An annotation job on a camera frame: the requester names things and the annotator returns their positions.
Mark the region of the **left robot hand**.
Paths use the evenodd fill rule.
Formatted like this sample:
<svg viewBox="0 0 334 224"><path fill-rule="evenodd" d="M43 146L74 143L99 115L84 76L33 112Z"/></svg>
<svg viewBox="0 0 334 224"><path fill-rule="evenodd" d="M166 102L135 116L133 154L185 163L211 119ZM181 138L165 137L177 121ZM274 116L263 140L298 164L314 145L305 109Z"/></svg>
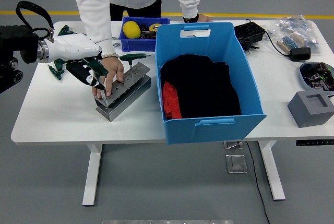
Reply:
<svg viewBox="0 0 334 224"><path fill-rule="evenodd" d="M102 48L95 44L85 34L74 33L56 36L51 42L45 40L47 51L44 56L46 63L57 59L66 62L66 69L82 83L100 90L104 85L96 80L89 70L100 76L106 76L108 71L100 63Z"/></svg>

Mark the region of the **person's right hand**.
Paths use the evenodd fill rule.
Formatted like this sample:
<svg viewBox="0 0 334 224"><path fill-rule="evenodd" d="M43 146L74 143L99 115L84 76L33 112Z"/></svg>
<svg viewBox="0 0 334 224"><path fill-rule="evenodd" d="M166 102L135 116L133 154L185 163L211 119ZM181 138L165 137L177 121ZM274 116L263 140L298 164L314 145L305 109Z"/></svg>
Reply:
<svg viewBox="0 0 334 224"><path fill-rule="evenodd" d="M124 76L124 66L121 61L116 57L107 57L101 61L102 65L105 69L108 70L108 74L106 76L101 76L101 83L105 85L105 96L109 97L112 93L112 83L114 77L118 82L123 81Z"/></svg>

